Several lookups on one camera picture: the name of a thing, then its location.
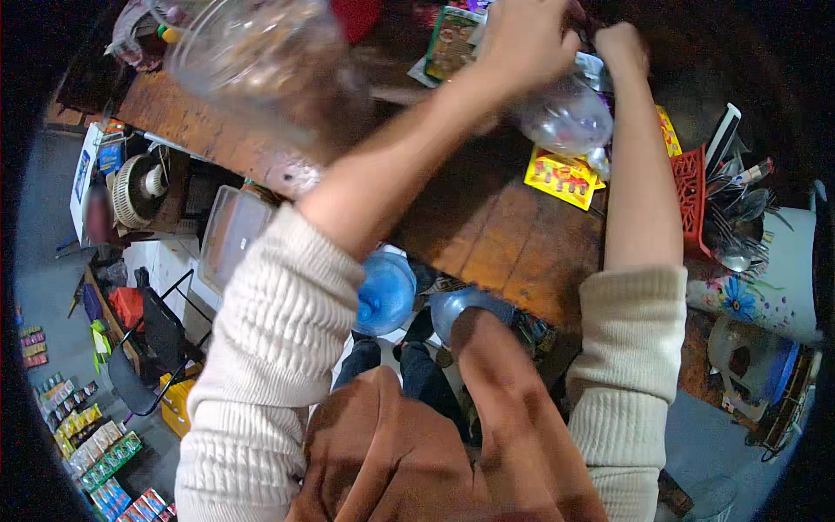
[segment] hand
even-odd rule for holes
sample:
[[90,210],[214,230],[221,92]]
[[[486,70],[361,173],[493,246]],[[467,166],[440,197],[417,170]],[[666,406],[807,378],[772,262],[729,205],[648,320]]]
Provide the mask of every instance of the hand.
[[499,0],[490,7],[476,67],[507,96],[525,94],[565,71],[579,48],[574,31],[563,36],[566,10],[581,16],[576,0]]
[[638,30],[631,23],[621,22],[601,29],[595,35],[595,47],[613,78],[637,75],[646,79],[650,60]]

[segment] fan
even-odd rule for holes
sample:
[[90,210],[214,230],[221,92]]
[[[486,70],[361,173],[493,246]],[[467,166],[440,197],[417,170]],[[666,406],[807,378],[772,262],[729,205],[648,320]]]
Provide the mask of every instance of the fan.
[[124,162],[113,183],[116,219],[128,228],[143,228],[159,212],[168,189],[164,164],[154,165],[150,155],[134,156]]

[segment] jeans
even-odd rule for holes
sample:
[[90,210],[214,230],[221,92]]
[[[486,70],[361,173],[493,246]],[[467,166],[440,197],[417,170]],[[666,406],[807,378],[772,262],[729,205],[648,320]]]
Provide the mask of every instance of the jeans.
[[[342,371],[334,383],[334,389],[347,384],[355,376],[380,366],[380,345],[375,339],[355,342],[349,355],[342,362]],[[402,347],[400,373],[403,376],[403,395],[418,400],[455,423],[461,440],[469,441],[469,426],[461,406],[449,386],[441,368],[429,357],[429,351],[420,341],[408,342]]]

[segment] clear plastic lid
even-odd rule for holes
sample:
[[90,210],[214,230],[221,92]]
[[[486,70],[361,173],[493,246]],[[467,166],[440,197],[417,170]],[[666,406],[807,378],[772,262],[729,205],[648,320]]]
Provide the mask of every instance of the clear plastic lid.
[[197,269],[200,280],[222,296],[235,267],[270,223],[276,210],[253,194],[221,186],[200,249]]

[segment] blue flower print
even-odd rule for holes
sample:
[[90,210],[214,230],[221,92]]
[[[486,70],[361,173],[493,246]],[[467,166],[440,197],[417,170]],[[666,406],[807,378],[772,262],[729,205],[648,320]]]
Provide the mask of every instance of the blue flower print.
[[745,322],[753,322],[754,303],[757,299],[746,293],[745,283],[740,283],[735,277],[728,278],[725,285],[727,297],[722,305],[736,319]]

